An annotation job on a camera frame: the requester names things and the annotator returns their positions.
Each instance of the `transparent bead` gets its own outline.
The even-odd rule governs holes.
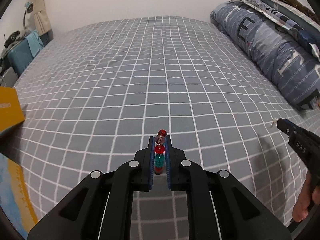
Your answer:
[[[164,137],[162,135],[157,135],[155,141],[157,144],[164,144]]]

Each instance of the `hand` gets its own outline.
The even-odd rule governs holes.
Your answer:
[[[310,205],[311,198],[316,205],[320,204],[320,187],[316,187],[311,196],[310,184],[311,174],[308,171],[306,174],[306,180],[292,211],[292,218],[296,222],[300,222],[307,217],[308,206]]]

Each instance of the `teal bead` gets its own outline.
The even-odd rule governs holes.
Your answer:
[[[164,154],[156,154],[155,156],[155,167],[162,168],[164,165]]]

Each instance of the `bead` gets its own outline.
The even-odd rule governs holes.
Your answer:
[[[167,132],[163,129],[161,129],[159,132],[158,132],[158,135],[162,135],[163,137],[166,137],[167,136]]]
[[[162,135],[157,135],[155,141],[157,144],[164,144],[164,137]]]
[[[156,147],[155,147],[155,152],[156,153],[164,153],[164,146],[162,144],[158,144]]]
[[[156,175],[160,175],[162,173],[162,171],[163,171],[163,167],[161,167],[161,168],[156,168],[155,167],[155,174]]]
[[[156,168],[161,168],[164,165],[164,154],[156,154],[155,156],[155,167]]]

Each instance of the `silver bolt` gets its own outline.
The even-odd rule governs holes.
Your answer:
[[[182,166],[185,166],[185,167],[189,167],[189,166],[191,165],[191,161],[189,161],[189,160],[183,160],[183,161],[181,162],[181,165],[182,165]]]
[[[278,122],[278,118],[273,119],[272,123],[271,123],[271,127],[273,127],[274,124],[277,124]]]
[[[219,175],[223,178],[227,178],[229,177],[229,172],[228,171],[225,171],[225,170],[222,170],[219,172]]]
[[[130,161],[129,162],[129,166],[130,167],[137,167],[139,165],[139,162],[138,161]]]
[[[91,173],[91,178],[97,179],[97,178],[100,177],[100,175],[101,175],[101,173],[100,173],[99,171],[93,171],[93,172]]]

